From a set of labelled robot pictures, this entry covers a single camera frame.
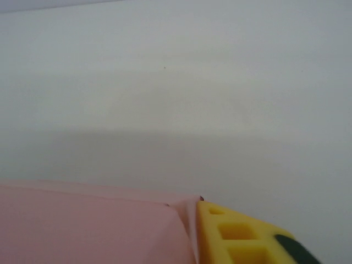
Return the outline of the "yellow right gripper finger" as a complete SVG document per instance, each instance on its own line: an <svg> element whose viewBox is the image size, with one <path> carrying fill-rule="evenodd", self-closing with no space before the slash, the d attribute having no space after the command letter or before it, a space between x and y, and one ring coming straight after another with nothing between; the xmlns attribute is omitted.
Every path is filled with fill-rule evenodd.
<svg viewBox="0 0 352 264"><path fill-rule="evenodd" d="M287 230L222 207L197 204L200 263L319 263Z"/></svg>

